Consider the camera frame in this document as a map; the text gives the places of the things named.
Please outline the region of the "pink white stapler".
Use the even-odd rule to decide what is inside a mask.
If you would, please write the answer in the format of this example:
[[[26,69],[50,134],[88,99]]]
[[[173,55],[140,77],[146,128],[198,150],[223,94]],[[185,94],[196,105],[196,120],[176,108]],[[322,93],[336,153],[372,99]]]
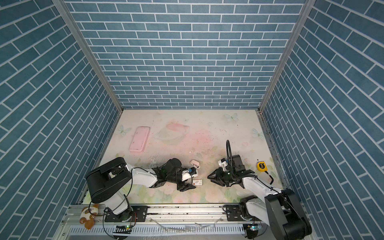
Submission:
[[[190,163],[194,166],[194,168],[199,169],[200,163],[196,160],[191,160]]]

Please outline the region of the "white staple box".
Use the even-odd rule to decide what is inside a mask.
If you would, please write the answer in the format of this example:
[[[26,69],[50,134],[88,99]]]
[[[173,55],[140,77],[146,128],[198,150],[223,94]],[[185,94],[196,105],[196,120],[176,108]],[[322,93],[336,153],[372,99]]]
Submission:
[[[193,185],[194,186],[202,186],[203,185],[203,180],[201,180],[201,179],[193,179]]]

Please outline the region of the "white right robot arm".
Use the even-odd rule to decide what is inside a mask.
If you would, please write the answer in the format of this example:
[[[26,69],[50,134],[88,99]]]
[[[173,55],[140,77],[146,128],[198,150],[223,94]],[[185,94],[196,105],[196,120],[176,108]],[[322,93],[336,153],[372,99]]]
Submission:
[[[241,216],[261,220],[277,240],[301,240],[312,234],[312,226],[296,196],[290,189],[281,190],[247,170],[239,155],[219,161],[208,179],[221,187],[240,185],[253,195],[241,199]]]

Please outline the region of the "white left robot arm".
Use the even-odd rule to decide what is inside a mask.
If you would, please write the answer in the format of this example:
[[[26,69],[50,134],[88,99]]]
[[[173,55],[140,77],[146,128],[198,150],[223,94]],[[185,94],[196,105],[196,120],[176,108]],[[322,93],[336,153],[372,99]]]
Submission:
[[[144,169],[134,167],[123,157],[118,157],[91,170],[85,178],[92,203],[105,205],[107,215],[119,216],[133,211],[128,196],[120,193],[126,184],[155,189],[172,183],[177,185],[180,192],[192,190],[196,188],[193,178],[199,175],[200,164],[192,160],[191,165],[190,168],[184,168],[179,159],[173,158],[159,167]]]

